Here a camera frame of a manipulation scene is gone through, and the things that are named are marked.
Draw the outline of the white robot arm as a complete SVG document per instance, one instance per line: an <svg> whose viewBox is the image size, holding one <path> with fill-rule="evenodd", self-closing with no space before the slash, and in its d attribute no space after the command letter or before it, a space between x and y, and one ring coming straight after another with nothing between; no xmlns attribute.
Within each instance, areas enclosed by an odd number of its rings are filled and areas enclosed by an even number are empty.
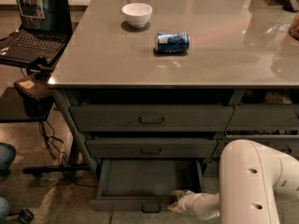
<svg viewBox="0 0 299 224"><path fill-rule="evenodd" d="M175 190L173 212L220 224L280 224L277 202L299 196L299 161L250 140L235 140L222 151L217 194Z"/></svg>

